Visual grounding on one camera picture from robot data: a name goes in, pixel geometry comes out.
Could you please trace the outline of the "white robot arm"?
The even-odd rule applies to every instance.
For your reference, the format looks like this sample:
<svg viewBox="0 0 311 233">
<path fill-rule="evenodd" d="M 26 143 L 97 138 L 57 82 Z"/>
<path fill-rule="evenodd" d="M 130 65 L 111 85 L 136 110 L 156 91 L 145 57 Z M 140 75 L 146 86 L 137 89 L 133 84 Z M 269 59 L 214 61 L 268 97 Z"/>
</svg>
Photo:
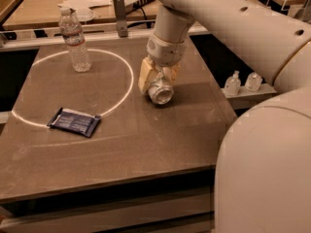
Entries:
<svg viewBox="0 0 311 233">
<path fill-rule="evenodd" d="M 190 27 L 199 22 L 247 63 L 225 94 L 268 83 L 277 96 L 229 128 L 215 178 L 217 233 L 311 233 L 311 28 L 246 0 L 159 0 L 139 89 L 162 105 L 173 95 Z"/>
</svg>

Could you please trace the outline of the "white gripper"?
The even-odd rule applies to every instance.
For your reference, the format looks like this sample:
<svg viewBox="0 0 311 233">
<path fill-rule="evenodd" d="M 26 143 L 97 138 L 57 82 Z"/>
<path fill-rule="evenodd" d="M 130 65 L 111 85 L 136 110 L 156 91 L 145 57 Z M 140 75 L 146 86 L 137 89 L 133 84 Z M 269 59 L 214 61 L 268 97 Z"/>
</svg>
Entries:
<svg viewBox="0 0 311 233">
<path fill-rule="evenodd" d="M 152 33 L 147 43 L 148 55 L 142 60 L 138 87 L 142 94 L 145 94 L 158 75 L 156 64 L 162 68 L 164 78 L 171 84 L 176 82 L 180 63 L 186 50 L 186 42 L 169 43 L 161 40 L 155 33 Z"/>
</svg>

